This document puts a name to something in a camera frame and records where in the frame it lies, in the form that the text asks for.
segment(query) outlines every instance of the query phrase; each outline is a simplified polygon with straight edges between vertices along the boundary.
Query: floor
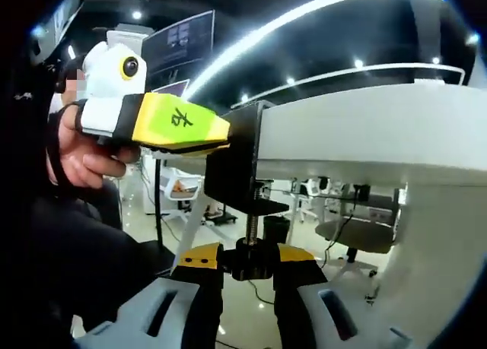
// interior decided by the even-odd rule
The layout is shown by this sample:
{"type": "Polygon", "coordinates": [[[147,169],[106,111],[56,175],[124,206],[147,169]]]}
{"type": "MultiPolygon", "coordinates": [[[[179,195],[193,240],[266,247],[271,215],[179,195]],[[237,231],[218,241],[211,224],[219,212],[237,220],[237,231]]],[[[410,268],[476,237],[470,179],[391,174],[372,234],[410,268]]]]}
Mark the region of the floor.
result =
{"type": "MultiPolygon", "coordinates": [[[[140,242],[154,240],[156,238],[154,216],[146,215],[142,208],[142,193],[146,191],[140,174],[134,172],[131,176],[127,176],[121,182],[120,188],[124,194],[122,202],[124,230],[140,242]]],[[[226,249],[234,248],[235,241],[245,235],[245,216],[238,211],[231,209],[228,211],[238,217],[237,222],[219,227],[202,226],[196,235],[195,246],[219,241],[224,244],[226,249]]],[[[169,221],[168,225],[172,231],[163,224],[164,245],[175,252],[177,239],[181,237],[184,225],[179,219],[169,221]]],[[[298,221],[294,228],[292,244],[308,250],[315,255],[318,263],[322,264],[323,252],[328,246],[328,242],[315,234],[316,225],[317,222],[311,217],[303,223],[298,221]]],[[[337,243],[330,250],[331,259],[344,255],[346,250],[345,246],[337,243]]],[[[380,279],[380,272],[385,268],[388,255],[360,252],[357,260],[379,266],[379,275],[374,279],[380,279]]],[[[331,278],[337,269],[326,266],[323,271],[328,278],[331,278]]],[[[254,281],[254,283],[264,300],[271,302],[274,300],[272,280],[254,281]]],[[[348,285],[361,297],[368,293],[367,288],[353,276],[346,275],[340,284],[348,285]]],[[[261,303],[249,283],[235,281],[231,276],[226,275],[223,298],[224,310],[218,330],[219,341],[239,349],[277,349],[281,347],[273,307],[261,303]]],[[[79,327],[76,328],[75,335],[82,335],[79,327]]],[[[215,347],[225,348],[227,346],[217,343],[215,347]]]]}

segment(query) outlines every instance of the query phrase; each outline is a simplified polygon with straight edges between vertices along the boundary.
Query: camera lens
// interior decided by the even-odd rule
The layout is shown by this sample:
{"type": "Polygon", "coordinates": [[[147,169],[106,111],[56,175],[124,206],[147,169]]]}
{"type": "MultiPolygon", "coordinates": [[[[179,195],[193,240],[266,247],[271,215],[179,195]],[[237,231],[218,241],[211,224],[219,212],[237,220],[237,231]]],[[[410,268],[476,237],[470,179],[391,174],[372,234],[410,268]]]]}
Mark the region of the camera lens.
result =
{"type": "Polygon", "coordinates": [[[131,78],[135,74],[137,74],[138,71],[138,61],[136,58],[133,56],[125,59],[123,62],[123,73],[125,74],[126,77],[131,78]]]}

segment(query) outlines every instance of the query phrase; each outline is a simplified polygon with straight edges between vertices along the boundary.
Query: office chair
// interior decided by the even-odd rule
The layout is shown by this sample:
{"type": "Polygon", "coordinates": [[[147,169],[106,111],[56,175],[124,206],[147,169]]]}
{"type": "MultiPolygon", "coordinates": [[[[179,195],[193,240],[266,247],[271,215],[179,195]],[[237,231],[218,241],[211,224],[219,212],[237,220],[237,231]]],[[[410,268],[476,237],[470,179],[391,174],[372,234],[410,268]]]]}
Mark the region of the office chair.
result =
{"type": "MultiPolygon", "coordinates": [[[[160,190],[169,201],[175,201],[178,207],[182,202],[194,201],[202,186],[203,177],[188,174],[176,168],[161,168],[160,190]]],[[[188,222],[187,211],[184,208],[161,210],[166,221],[180,217],[184,223],[188,222]]]]}
{"type": "Polygon", "coordinates": [[[332,281],[340,279],[350,271],[367,285],[371,285],[369,278],[377,274],[377,266],[359,262],[355,258],[359,250],[379,254],[389,252],[393,245],[394,225],[399,211],[399,190],[394,190],[393,197],[371,194],[367,201],[356,201],[357,207],[367,208],[368,216],[364,217],[357,217],[354,212],[348,211],[347,205],[353,203],[354,197],[355,194],[350,192],[350,185],[345,185],[340,202],[340,218],[337,221],[319,224],[315,231],[327,240],[334,241],[338,237],[337,242],[348,247],[346,257],[326,263],[331,266],[342,266],[332,277],[332,281]],[[343,227],[342,232],[337,236],[340,227],[343,227]],[[369,270],[368,276],[362,270],[369,270]]]}
{"type": "MultiPolygon", "coordinates": [[[[291,191],[291,182],[286,181],[289,186],[288,189],[291,191]]],[[[299,187],[299,194],[292,192],[284,192],[290,195],[293,199],[298,199],[298,208],[296,209],[296,214],[299,214],[299,221],[304,222],[304,215],[311,216],[314,219],[318,218],[318,215],[310,209],[313,204],[313,199],[320,194],[320,181],[318,179],[308,179],[306,182],[302,182],[299,187]]],[[[283,216],[287,214],[293,214],[292,209],[285,212],[283,216]]]]}

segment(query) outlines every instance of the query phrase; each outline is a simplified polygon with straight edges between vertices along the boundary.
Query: person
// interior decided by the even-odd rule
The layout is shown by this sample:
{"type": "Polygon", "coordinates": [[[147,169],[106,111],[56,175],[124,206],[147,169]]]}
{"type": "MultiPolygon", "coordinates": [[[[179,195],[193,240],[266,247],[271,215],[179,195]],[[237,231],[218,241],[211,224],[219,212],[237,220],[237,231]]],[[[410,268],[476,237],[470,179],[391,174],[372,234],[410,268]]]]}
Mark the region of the person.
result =
{"type": "MultiPolygon", "coordinates": [[[[62,93],[54,93],[49,108],[49,114],[57,113],[65,106],[81,99],[84,72],[80,69],[79,61],[68,64],[66,71],[61,73],[59,79],[65,84],[62,93]]],[[[68,200],[56,199],[52,203],[62,204],[64,208],[71,208],[93,218],[100,218],[101,222],[107,226],[122,229],[122,219],[120,217],[120,197],[119,190],[111,179],[103,178],[100,189],[84,188],[79,189],[76,195],[68,200]]]]}
{"type": "Polygon", "coordinates": [[[34,24],[33,14],[39,19],[43,6],[53,0],[29,1],[31,11],[15,22],[21,29],[11,27],[12,41],[5,50],[17,56],[5,60],[5,69],[12,65],[12,71],[2,78],[8,84],[2,88],[2,120],[8,120],[2,136],[8,140],[5,152],[15,162],[5,180],[11,226],[3,229],[0,249],[7,298],[2,332],[12,335],[16,346],[35,340],[68,347],[72,337],[70,322],[63,320],[66,314],[81,316],[88,330],[114,320],[118,307],[154,277],[134,239],[58,203],[100,189],[104,176],[122,176],[139,150],[112,153],[78,133],[75,104],[47,123],[57,62],[46,57],[33,66],[25,44],[20,47],[16,41],[34,24]]]}
{"type": "Polygon", "coordinates": [[[206,218],[209,220],[223,216],[223,211],[219,208],[220,203],[212,199],[206,208],[206,218]]]}

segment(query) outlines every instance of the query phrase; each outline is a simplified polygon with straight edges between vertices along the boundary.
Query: finger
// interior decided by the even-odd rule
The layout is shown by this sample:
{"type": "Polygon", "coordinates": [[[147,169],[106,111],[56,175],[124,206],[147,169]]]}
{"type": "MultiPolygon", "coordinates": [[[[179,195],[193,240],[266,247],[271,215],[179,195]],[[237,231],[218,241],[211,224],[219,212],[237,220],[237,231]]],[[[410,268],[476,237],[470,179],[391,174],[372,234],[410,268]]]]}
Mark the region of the finger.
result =
{"type": "Polygon", "coordinates": [[[69,182],[74,185],[75,187],[83,187],[86,188],[89,185],[81,180],[80,176],[78,175],[78,171],[75,168],[75,162],[70,159],[62,160],[62,168],[64,170],[65,175],[68,177],[69,182]]]}
{"type": "Polygon", "coordinates": [[[100,189],[103,185],[103,178],[85,167],[75,157],[71,157],[70,161],[75,168],[78,178],[88,187],[100,189]]]}
{"type": "Polygon", "coordinates": [[[85,154],[83,156],[83,165],[92,172],[102,176],[115,176],[120,178],[125,176],[126,166],[124,163],[97,154],[85,154]]]}
{"type": "Polygon", "coordinates": [[[122,163],[134,163],[140,158],[140,148],[121,148],[115,156],[122,163]]]}
{"type": "Polygon", "coordinates": [[[78,106],[71,105],[68,106],[66,111],[62,114],[61,123],[64,127],[69,130],[76,130],[76,113],[78,112],[78,106]]]}

